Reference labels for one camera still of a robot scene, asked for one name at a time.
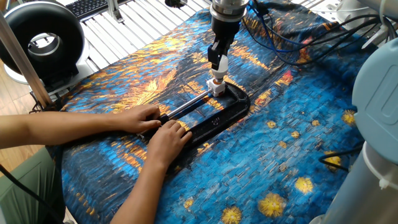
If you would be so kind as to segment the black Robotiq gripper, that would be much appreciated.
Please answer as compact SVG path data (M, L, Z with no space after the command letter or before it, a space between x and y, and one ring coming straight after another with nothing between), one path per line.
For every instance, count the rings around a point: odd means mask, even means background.
M211 29L215 33L215 39L208 47L207 56L212 69L218 70L220 64L221 72L228 71L228 51L240 24L240 21L226 22L215 16L211 18Z

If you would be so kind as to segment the person's right hand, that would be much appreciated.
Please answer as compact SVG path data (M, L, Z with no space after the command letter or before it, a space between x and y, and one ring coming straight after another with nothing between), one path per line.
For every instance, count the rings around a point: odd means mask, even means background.
M167 169L191 137L192 133L187 132L177 121L166 122L149 141L146 164Z

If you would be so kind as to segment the person's left hand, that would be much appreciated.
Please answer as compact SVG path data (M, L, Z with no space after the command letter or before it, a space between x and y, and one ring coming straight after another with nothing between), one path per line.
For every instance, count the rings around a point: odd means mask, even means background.
M110 125L112 131L143 133L158 128L160 109L157 105L138 105L121 113L112 114Z

